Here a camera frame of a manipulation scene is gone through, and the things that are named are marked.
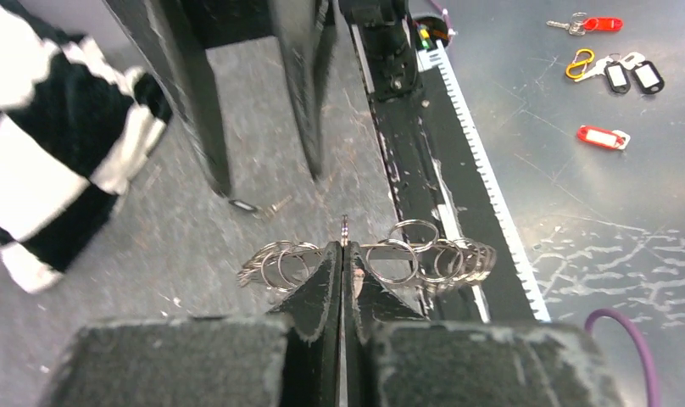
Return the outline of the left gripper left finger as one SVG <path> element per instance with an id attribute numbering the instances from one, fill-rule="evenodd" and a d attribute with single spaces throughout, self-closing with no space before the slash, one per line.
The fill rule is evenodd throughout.
<path id="1" fill-rule="evenodd" d="M 62 353 L 42 406 L 335 406 L 343 250 L 262 315 L 103 320 Z"/>

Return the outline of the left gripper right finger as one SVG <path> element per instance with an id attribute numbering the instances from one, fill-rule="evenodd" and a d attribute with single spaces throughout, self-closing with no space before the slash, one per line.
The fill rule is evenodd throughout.
<path id="1" fill-rule="evenodd" d="M 429 321 L 343 250 L 350 406 L 619 406 L 615 380 L 582 329 L 557 323 Z"/>

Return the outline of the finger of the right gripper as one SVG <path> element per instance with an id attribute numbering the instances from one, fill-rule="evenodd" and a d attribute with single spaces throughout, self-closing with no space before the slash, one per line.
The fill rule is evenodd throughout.
<path id="1" fill-rule="evenodd" d="M 186 128 L 206 182 L 231 195 L 224 119 L 207 50 L 271 35 L 266 1 L 107 0 Z"/>
<path id="2" fill-rule="evenodd" d="M 272 0 L 268 4 L 299 140 L 309 172 L 316 180 L 324 163 L 321 106 L 337 41 L 334 2 Z"/>

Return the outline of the metal disc with key rings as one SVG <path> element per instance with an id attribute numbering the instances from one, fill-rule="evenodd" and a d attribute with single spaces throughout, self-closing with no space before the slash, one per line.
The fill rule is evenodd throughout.
<path id="1" fill-rule="evenodd" d="M 277 240 L 265 244 L 236 273 L 237 285 L 259 284 L 279 294 L 301 287 L 322 264 L 325 250 L 310 242 Z M 385 288 L 416 288 L 431 297 L 470 289 L 479 318 L 491 320 L 482 284 L 497 262 L 496 250 L 467 237 L 444 237 L 428 220 L 402 220 L 375 243 L 359 246 L 361 264 L 354 267 L 354 290 L 364 276 Z"/>

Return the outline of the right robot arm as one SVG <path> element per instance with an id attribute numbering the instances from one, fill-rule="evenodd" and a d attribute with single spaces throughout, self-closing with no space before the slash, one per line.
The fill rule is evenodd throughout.
<path id="1" fill-rule="evenodd" d="M 150 64 L 192 136 L 211 189 L 231 195 L 224 120 L 208 50 L 273 36 L 304 157 L 323 169 L 320 128 L 327 75 L 341 15 L 359 34 L 357 53 L 385 101 L 419 86 L 414 29 L 405 1 L 110 1 L 121 29 Z"/>

